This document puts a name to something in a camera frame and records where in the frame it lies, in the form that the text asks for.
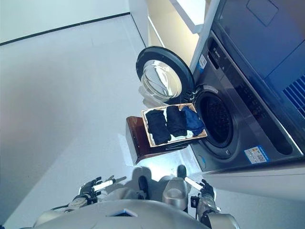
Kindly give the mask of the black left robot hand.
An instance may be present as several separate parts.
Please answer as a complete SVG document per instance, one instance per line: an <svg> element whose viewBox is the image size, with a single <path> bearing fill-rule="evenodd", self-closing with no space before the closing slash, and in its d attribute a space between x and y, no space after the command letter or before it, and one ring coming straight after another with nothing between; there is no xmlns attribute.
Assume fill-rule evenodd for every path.
<svg viewBox="0 0 305 229"><path fill-rule="evenodd" d="M89 196L93 197L97 195L99 191L105 189L116 183L116 179L114 176L111 176L105 181L102 181L102 177L97 177L85 184L83 184L79 189L79 195L88 194Z"/></svg>

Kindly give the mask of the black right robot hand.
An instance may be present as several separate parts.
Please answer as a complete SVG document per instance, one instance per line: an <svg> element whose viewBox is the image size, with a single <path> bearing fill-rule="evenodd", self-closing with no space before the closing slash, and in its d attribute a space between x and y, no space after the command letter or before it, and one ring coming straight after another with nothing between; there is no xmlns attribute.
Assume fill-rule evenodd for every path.
<svg viewBox="0 0 305 229"><path fill-rule="evenodd" d="M202 179L201 183L195 182L189 177L184 178L185 182L187 182L189 185L191 185L193 188L197 189L201 192L201 194L209 194L212 196L212 198L215 198L215 193L213 187L205 180Z"/></svg>

